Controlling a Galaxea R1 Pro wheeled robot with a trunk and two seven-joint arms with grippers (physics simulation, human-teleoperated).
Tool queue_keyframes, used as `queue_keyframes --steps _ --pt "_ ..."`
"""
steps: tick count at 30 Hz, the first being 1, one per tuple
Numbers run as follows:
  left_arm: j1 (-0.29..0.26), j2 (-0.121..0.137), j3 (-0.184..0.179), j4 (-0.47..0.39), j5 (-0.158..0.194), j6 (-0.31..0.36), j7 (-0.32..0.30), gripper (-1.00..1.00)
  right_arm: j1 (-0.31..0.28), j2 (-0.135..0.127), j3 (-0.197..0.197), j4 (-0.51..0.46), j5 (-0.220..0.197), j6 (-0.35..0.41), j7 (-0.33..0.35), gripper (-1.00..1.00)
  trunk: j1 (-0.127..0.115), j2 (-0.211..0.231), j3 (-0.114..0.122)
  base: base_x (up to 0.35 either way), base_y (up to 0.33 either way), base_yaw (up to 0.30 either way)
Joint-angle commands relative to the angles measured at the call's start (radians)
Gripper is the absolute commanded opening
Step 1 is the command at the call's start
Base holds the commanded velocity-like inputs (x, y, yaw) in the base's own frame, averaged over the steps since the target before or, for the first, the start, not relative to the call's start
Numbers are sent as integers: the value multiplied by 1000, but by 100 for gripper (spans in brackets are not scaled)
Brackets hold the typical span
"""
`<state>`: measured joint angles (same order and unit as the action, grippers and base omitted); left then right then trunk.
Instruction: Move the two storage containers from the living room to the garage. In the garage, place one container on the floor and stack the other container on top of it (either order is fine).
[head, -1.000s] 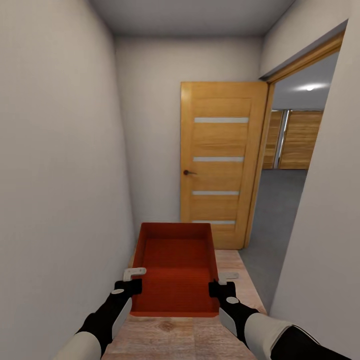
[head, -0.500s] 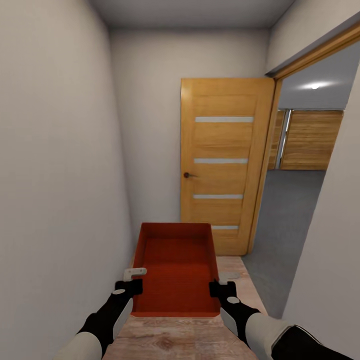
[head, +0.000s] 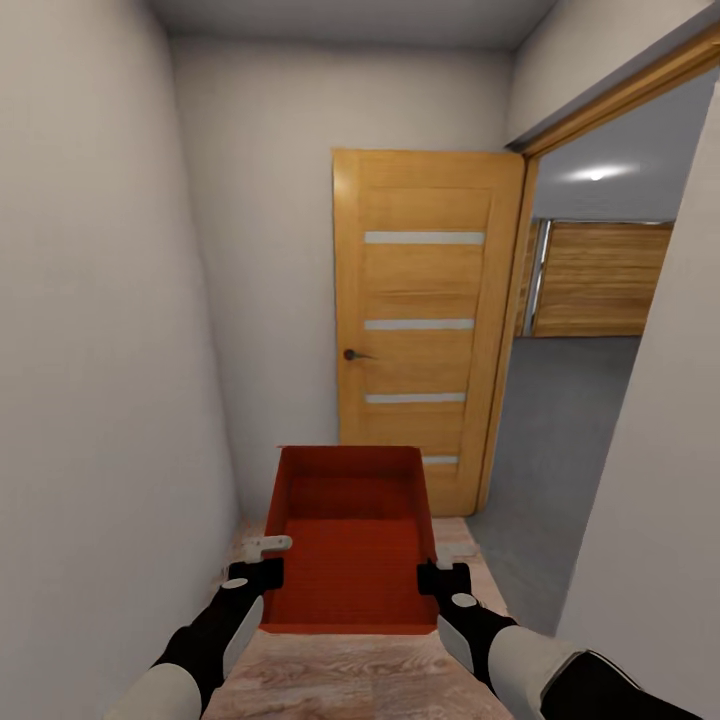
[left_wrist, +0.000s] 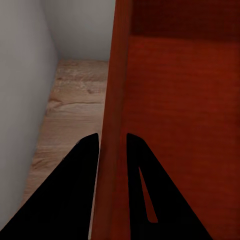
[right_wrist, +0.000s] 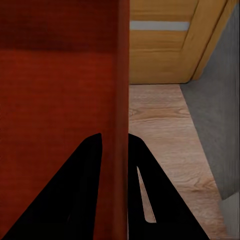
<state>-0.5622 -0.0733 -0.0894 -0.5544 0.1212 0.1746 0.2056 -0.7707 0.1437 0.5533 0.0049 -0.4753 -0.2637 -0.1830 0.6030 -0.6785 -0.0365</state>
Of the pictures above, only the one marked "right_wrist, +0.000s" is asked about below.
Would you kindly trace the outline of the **storage box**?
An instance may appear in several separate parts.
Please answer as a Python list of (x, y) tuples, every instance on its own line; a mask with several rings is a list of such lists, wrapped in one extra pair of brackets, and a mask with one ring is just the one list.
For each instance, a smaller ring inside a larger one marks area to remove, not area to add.
[(130, 0), (0, 0), (0, 240), (101, 133), (93, 240), (128, 240)]

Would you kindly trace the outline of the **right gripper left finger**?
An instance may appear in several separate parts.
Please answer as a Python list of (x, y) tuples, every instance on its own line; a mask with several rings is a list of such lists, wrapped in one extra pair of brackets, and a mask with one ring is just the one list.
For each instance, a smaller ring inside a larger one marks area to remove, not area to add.
[(2, 240), (93, 240), (102, 152), (86, 138)]

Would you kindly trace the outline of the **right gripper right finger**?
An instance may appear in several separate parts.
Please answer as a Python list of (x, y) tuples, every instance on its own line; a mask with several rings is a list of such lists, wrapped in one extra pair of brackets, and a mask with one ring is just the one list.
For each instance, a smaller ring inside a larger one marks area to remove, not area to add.
[[(145, 220), (139, 168), (156, 223)], [(128, 240), (210, 240), (145, 142), (128, 134)]]

